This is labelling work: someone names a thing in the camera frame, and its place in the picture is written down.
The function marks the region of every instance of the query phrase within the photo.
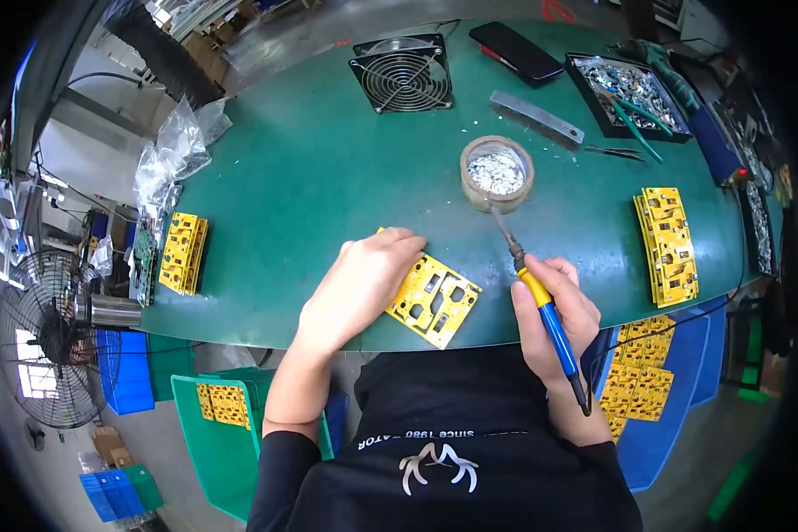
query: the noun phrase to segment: standing fan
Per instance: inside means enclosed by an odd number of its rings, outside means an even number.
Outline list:
[[[103,293],[103,281],[62,250],[27,256],[11,279],[0,298],[0,366],[9,389],[43,425],[83,426],[106,406],[121,357],[118,333],[74,316],[73,302]]]
[[[372,110],[429,111],[452,107],[447,48],[440,33],[356,44],[349,61]]]

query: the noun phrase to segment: concrete floor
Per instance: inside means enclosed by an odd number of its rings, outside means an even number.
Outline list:
[[[617,6],[605,2],[595,5],[591,0],[563,0],[562,4],[570,7],[579,24],[618,36],[626,33]],[[224,86],[235,94],[348,39],[359,41],[396,28],[440,20],[494,15],[501,19],[540,18],[540,1],[323,0],[322,6],[313,11],[295,7],[266,24],[245,29],[229,49],[234,68],[229,70]],[[675,38],[670,31],[663,33],[667,34],[666,40]],[[195,351],[198,371],[255,364],[263,357],[262,350],[240,348],[240,357],[231,359],[226,355],[235,350],[228,347],[226,352],[225,346],[213,344],[197,346]],[[283,352],[274,352],[264,367],[277,367],[282,355]],[[332,383],[352,398],[345,430],[347,438],[360,420],[352,385],[362,365],[372,356],[372,353],[341,352],[333,360]],[[770,407],[770,404],[742,401],[734,390],[723,388],[711,403],[693,410],[660,478],[651,489],[636,496],[645,530],[698,529],[726,475],[755,445],[771,415]],[[134,459],[144,463],[155,476],[166,503],[160,509],[160,516],[171,530],[244,530],[244,524],[207,504],[173,402],[157,403],[154,410],[120,417],[106,410],[101,418],[118,428]]]

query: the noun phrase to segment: right hand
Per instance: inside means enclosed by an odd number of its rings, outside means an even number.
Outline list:
[[[539,261],[531,254],[527,254],[524,261],[529,272],[550,292],[578,363],[582,353],[600,330],[600,311],[579,291],[579,278],[573,264],[562,257]],[[555,347],[544,322],[541,321],[538,306],[522,281],[511,285],[511,301],[514,303],[526,364],[547,387],[564,379],[562,364],[555,354]]]
[[[323,356],[340,349],[384,312],[425,246],[426,237],[401,227],[343,244],[305,303],[295,340]]]

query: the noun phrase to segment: cardboard box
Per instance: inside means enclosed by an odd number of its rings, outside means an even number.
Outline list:
[[[100,457],[110,466],[116,464],[115,459],[112,458],[112,450],[124,447],[124,442],[121,441],[121,434],[113,426],[95,428],[92,432],[92,443],[94,443],[94,449]]]
[[[213,48],[213,39],[199,33],[192,33],[184,39],[183,47],[210,79],[222,83],[224,73],[228,71],[228,62],[224,60],[218,50]]]
[[[123,447],[116,447],[110,451],[112,459],[116,462],[116,467],[124,469],[125,467],[134,466],[133,457],[128,453],[128,450]]]
[[[227,22],[224,22],[222,25],[220,25],[215,29],[213,35],[215,35],[216,38],[219,39],[221,42],[225,44],[230,44],[236,38],[236,31],[234,30],[233,26],[231,26]]]

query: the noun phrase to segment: wrist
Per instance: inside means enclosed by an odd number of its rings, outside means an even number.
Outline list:
[[[564,376],[564,374],[548,379],[542,379],[541,381],[544,383],[544,386],[547,388],[547,391],[550,393],[550,395],[574,395],[574,387],[571,385],[570,380]],[[583,388],[587,386],[581,371],[579,372],[579,382],[582,384]]]
[[[315,362],[326,361],[334,355],[338,347],[324,339],[314,338],[300,330],[296,332],[293,343],[287,350],[288,354],[313,359]]]

